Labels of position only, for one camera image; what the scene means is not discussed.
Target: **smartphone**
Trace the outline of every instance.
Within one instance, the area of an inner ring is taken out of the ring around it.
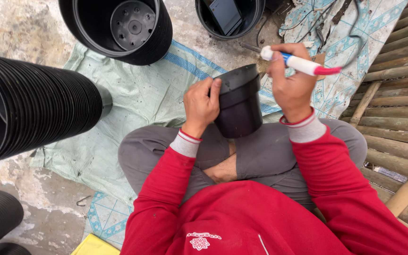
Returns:
[[[242,16],[234,0],[202,0],[212,13],[223,35],[232,35],[241,25]]]

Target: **gray ribbed cuff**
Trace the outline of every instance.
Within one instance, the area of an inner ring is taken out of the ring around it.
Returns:
[[[176,138],[170,144],[170,147],[184,156],[196,157],[201,141],[202,140],[194,139],[179,130]]]
[[[286,118],[281,118],[280,122],[287,125],[289,139],[292,142],[311,142],[322,137],[327,131],[326,125],[322,124],[314,115],[314,112],[306,119],[298,123],[288,123]]]

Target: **yellow paper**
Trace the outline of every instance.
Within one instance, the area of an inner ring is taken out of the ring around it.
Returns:
[[[107,242],[89,234],[80,245],[71,253],[71,255],[119,255],[120,251]]]

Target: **printed logo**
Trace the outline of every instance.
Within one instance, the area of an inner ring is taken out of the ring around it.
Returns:
[[[194,249],[197,249],[198,251],[202,249],[207,249],[208,246],[210,246],[210,243],[207,241],[206,237],[210,238],[216,238],[221,240],[221,236],[219,235],[212,235],[209,233],[188,233],[187,236],[195,236],[197,238],[193,238],[190,243],[193,245]]]
[[[193,238],[190,243],[193,245],[193,248],[197,249],[200,251],[201,249],[207,249],[208,246],[210,246],[210,243],[207,242],[207,239],[198,237],[198,238]]]

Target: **red sweatshirt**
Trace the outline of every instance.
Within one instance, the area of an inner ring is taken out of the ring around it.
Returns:
[[[344,142],[314,115],[288,126],[326,224],[253,181],[204,188],[179,207],[200,142],[179,132],[134,201],[121,254],[408,254],[408,229],[378,199]]]

